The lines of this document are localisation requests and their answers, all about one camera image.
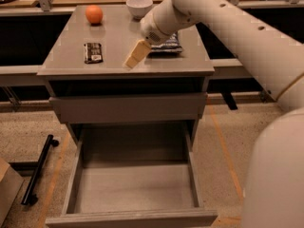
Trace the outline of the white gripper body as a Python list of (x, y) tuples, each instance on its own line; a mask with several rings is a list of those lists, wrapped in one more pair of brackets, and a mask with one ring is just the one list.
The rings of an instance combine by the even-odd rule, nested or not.
[(160, 45), (170, 37), (165, 13), (150, 11), (140, 24), (142, 38), (151, 45)]

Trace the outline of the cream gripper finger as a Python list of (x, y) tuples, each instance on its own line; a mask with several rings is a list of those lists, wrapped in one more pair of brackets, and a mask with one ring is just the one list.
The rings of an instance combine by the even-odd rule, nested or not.
[(141, 62), (150, 53), (150, 51), (151, 45), (145, 40), (139, 40), (134, 46), (134, 48), (131, 50), (124, 64), (128, 68), (133, 68), (139, 62)]

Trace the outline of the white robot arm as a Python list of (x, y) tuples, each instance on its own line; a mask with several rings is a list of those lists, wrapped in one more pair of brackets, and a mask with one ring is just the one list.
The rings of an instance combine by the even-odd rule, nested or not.
[(141, 21), (125, 63), (196, 23), (207, 26), (284, 109), (259, 135), (244, 187), (241, 228), (304, 228), (304, 45), (227, 0), (163, 0)]

